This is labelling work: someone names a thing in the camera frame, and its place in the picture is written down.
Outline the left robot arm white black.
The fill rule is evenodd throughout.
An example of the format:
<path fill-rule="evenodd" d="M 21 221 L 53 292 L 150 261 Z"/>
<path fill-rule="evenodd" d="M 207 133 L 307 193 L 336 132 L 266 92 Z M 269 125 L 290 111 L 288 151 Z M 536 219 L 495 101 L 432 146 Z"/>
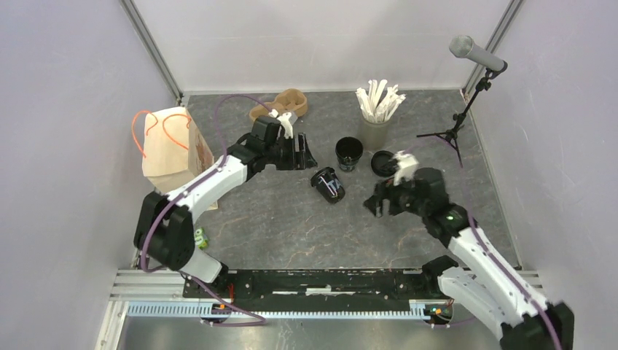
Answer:
<path fill-rule="evenodd" d="M 229 146 L 208 170 L 166 194 L 149 193 L 141 206 L 134 246 L 164 268 L 201 280 L 201 287 L 211 297 L 222 296 L 229 287 L 226 265 L 195 243 L 197 219 L 267 166 L 278 171 L 316 167 L 306 135 L 293 133 L 296 121 L 293 112 L 258 117 L 251 131 Z"/>

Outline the black plastic cup lid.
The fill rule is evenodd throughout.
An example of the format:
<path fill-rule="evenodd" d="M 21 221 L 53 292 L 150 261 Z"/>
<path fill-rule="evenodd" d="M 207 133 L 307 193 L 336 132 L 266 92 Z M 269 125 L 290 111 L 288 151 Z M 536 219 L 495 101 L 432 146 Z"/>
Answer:
<path fill-rule="evenodd" d="M 310 179 L 310 185 L 316 188 L 324 188 L 331 191 L 337 191 L 337 177 L 335 170 L 332 167 L 325 167 L 315 173 Z"/>

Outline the black coffee cup white lettering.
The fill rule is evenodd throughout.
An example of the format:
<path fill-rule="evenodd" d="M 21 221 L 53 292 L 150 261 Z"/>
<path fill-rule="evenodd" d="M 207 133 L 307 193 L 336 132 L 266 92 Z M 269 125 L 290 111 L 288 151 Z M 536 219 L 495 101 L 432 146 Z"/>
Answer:
<path fill-rule="evenodd" d="M 356 168 L 363 152 L 362 142 L 352 136 L 341 138 L 335 145 L 337 162 L 344 172 L 351 172 Z"/>

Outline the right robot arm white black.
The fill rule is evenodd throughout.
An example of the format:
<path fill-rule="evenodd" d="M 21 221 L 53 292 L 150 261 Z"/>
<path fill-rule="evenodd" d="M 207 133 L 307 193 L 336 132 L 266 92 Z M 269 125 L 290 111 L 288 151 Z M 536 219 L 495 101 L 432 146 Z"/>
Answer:
<path fill-rule="evenodd" d="M 482 228 L 447 194 L 442 172 L 420 168 L 410 180 L 378 182 L 364 207 L 375 217 L 383 204 L 395 216 L 419 216 L 428 233 L 458 257 L 447 255 L 423 266 L 421 289 L 460 303 L 496 337 L 502 349 L 572 349 L 574 313 L 564 302 L 551 303 L 498 253 Z"/>

